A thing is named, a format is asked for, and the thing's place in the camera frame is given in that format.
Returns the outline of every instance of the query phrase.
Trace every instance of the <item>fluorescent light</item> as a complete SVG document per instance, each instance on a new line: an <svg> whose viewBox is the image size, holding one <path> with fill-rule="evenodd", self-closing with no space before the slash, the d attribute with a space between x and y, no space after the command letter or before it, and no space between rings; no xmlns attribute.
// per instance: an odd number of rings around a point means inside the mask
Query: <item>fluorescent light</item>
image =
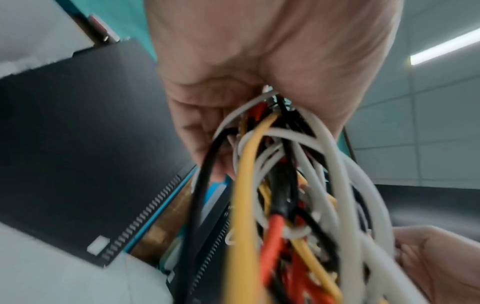
<svg viewBox="0 0 480 304"><path fill-rule="evenodd" d="M412 55L410 56L410 64L416 66L425 61L462 49L477 42L480 42L480 29Z"/></svg>

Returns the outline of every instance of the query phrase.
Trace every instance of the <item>blue edge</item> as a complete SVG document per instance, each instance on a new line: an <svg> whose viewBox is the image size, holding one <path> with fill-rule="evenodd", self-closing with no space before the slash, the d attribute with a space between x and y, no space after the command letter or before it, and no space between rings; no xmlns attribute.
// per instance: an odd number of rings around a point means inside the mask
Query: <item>blue edge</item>
<svg viewBox="0 0 480 304"><path fill-rule="evenodd" d="M170 202L175 198L177 193L185 186L185 184L189 181L189 179L192 177L192 175L195 173L197 168L195 167L187 176L186 178L178 185L178 187L175 189L174 192L170 194L170 196L165 200L165 203L163 203L160 208L157 209L157 211L151 216L151 218L143 225L143 227L137 232L135 237L128 243L128 245L125 247L124 252L129 252L132 247L142 238L142 236L145 234L145 232L151 227L151 225L154 223L154 221L158 218L158 216L162 213L162 211L170 204ZM207 190L206 195L205 195L205 200L203 203L205 204L210 197L215 193L215 190L217 189L218 186L222 184L228 184L229 181L225 183L213 183Z"/></svg>

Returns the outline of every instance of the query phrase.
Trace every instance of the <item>white label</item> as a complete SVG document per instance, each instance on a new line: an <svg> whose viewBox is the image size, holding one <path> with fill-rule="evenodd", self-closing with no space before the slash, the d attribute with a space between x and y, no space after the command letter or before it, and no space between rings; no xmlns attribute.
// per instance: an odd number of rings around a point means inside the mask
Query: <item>white label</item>
<svg viewBox="0 0 480 304"><path fill-rule="evenodd" d="M109 243L109 238L99 235L86 250L93 255L98 255Z"/></svg>

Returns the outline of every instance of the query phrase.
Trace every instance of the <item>hand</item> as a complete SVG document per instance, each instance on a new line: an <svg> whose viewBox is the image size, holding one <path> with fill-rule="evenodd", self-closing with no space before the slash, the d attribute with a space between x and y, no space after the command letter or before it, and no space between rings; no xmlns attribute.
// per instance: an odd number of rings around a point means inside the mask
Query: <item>hand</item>
<svg viewBox="0 0 480 304"><path fill-rule="evenodd" d="M145 0L173 123L201 164L231 110L269 84L338 136L395 37L402 0ZM212 177L233 175L232 149Z"/></svg>
<svg viewBox="0 0 480 304"><path fill-rule="evenodd" d="M480 303L480 243L431 226L394 233L400 266L433 304Z"/></svg>

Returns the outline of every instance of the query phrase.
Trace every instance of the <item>bundle of cables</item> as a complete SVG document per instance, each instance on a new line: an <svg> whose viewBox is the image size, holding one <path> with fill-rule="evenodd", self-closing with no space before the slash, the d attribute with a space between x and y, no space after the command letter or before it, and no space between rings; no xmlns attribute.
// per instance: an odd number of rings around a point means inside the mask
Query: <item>bundle of cables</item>
<svg viewBox="0 0 480 304"><path fill-rule="evenodd" d="M194 177L176 304L190 302L191 246L228 135L236 180L224 303L427 303L395 263L392 224L370 179L319 118L270 91L224 119Z"/></svg>

